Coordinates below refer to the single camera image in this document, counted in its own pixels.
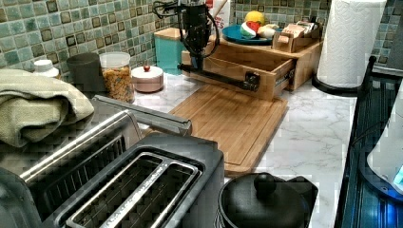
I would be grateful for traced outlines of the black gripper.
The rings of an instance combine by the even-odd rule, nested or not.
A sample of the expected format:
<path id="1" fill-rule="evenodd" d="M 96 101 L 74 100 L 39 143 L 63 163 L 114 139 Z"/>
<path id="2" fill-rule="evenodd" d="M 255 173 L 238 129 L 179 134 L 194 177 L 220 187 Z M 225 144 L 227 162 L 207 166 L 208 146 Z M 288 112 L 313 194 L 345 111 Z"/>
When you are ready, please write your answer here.
<path id="1" fill-rule="evenodd" d="M 204 48 L 209 40 L 209 11 L 204 4 L 181 4 L 182 42 L 192 55 L 191 63 L 197 71 L 203 70 Z"/>

